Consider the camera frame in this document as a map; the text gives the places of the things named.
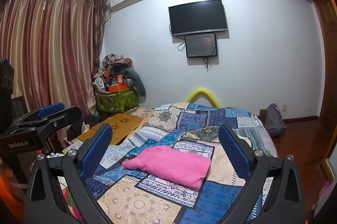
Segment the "pink knit cardigan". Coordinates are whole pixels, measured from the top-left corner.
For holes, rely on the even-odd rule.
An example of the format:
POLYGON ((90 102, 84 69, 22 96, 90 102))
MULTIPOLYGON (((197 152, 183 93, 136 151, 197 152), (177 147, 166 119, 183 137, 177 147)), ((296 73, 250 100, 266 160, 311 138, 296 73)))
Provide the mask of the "pink knit cardigan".
POLYGON ((146 148, 122 166, 139 169, 161 179, 199 190, 209 172, 211 160, 194 153, 180 152, 167 145, 146 148))

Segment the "pile of clothes and boxes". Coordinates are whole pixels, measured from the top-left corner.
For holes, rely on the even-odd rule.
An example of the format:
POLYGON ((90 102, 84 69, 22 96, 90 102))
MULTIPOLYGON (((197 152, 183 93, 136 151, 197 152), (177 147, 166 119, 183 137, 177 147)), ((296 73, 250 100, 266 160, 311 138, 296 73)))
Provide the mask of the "pile of clothes and boxes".
POLYGON ((132 60, 111 53, 101 61, 98 72, 94 75, 94 83, 96 88, 108 88, 118 84, 118 78, 123 78, 122 83, 126 79, 128 86, 138 95, 146 95, 145 86, 139 74, 134 71, 132 60))

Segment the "green fabric storage basket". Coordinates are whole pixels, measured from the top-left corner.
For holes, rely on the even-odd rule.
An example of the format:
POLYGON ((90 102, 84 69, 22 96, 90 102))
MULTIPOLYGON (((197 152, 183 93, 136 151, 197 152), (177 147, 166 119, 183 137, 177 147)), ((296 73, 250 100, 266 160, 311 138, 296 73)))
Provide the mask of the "green fabric storage basket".
POLYGON ((96 109, 108 113, 124 113, 138 106, 138 95, 130 88, 113 93, 96 92, 96 109))

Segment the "striped pink beige curtain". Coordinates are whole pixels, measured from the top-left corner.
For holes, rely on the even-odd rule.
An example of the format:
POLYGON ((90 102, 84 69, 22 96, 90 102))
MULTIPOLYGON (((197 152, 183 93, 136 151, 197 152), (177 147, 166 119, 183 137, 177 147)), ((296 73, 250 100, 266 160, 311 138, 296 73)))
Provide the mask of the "striped pink beige curtain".
POLYGON ((95 111, 107 0, 1 0, 1 57, 29 110, 58 102, 95 111))

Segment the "patchwork patterned bed quilt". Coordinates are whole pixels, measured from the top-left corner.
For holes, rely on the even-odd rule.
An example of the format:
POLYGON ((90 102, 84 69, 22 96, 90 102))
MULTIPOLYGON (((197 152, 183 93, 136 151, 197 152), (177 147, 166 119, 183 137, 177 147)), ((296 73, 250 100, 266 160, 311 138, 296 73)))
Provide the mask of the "patchwork patterned bed quilt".
POLYGON ((112 142, 84 183, 112 223, 217 223, 245 185, 219 142, 222 125, 277 156, 257 115, 236 108, 179 102, 106 124, 112 142))

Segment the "dark backpack on floor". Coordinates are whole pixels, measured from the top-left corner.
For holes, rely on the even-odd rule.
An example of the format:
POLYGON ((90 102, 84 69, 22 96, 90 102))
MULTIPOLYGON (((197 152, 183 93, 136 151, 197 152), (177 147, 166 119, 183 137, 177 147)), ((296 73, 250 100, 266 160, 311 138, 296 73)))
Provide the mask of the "dark backpack on floor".
POLYGON ((271 137, 281 135, 286 129, 286 124, 282 120, 281 111, 275 103, 267 107, 265 129, 271 137))

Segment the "brown wooden door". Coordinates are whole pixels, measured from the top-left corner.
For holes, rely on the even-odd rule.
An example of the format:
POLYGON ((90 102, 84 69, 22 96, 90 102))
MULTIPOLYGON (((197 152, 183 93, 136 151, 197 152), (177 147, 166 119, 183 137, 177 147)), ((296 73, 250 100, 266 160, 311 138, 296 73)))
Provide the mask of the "brown wooden door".
POLYGON ((333 0, 313 0, 322 29, 325 58, 325 81, 320 123, 336 127, 336 11, 333 0))

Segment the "yellow foam tube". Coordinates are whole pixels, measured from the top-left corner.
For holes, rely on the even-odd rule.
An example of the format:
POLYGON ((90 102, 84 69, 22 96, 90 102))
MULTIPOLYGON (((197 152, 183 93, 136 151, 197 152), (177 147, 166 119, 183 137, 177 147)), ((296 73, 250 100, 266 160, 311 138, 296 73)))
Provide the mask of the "yellow foam tube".
POLYGON ((186 99, 188 103, 194 103, 199 98, 205 98, 213 107, 221 108, 222 106, 218 102, 217 98, 206 88, 195 89, 186 99))

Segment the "small black wall monitor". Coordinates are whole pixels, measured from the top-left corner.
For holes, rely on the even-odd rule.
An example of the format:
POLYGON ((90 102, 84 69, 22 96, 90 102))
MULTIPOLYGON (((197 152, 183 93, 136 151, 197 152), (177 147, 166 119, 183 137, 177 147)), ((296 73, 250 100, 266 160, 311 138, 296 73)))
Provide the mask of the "small black wall monitor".
POLYGON ((185 36, 187 58, 208 58, 218 55, 218 44, 215 33, 203 33, 185 36))

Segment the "large black wall television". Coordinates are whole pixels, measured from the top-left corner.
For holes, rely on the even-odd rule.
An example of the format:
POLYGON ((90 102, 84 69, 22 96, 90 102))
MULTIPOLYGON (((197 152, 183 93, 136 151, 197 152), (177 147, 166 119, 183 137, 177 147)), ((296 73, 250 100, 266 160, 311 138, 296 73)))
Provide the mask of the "large black wall television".
POLYGON ((228 30, 221 0, 191 2, 168 8, 172 36, 228 30))

